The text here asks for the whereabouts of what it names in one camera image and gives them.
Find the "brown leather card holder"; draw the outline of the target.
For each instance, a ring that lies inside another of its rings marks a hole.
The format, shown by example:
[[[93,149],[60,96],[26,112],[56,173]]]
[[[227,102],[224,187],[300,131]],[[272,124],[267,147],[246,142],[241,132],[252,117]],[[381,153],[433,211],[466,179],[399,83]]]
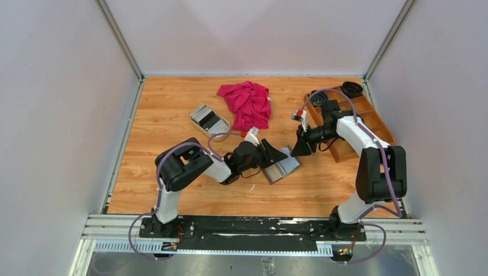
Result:
[[[302,166],[302,163],[298,158],[291,156],[292,148],[290,145],[282,148],[280,151],[286,154],[287,158],[263,170],[264,176],[270,185],[283,180]]]

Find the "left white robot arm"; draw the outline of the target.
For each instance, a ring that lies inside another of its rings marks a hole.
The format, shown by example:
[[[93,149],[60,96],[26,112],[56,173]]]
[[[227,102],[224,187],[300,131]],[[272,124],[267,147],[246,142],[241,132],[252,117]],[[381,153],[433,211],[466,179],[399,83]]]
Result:
[[[251,168],[265,169],[287,157],[265,139],[257,144],[242,141],[222,158],[194,137],[162,152],[155,158],[158,198],[152,211],[156,219],[154,230],[162,237],[175,233],[181,193],[199,176],[206,175],[221,185],[229,185]]]

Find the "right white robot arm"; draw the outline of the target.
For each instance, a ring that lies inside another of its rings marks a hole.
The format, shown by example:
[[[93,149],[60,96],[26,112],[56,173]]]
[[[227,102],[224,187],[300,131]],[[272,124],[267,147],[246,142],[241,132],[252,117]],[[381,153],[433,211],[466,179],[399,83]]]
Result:
[[[336,100],[325,101],[321,113],[323,124],[313,128],[308,124],[306,111],[293,111],[292,119],[300,124],[291,156],[309,156],[317,151],[319,143],[342,139],[360,157],[356,191],[331,211],[326,232],[343,240],[376,209],[401,217],[399,199],[407,192],[405,149],[382,140],[363,123],[354,108],[341,110]]]

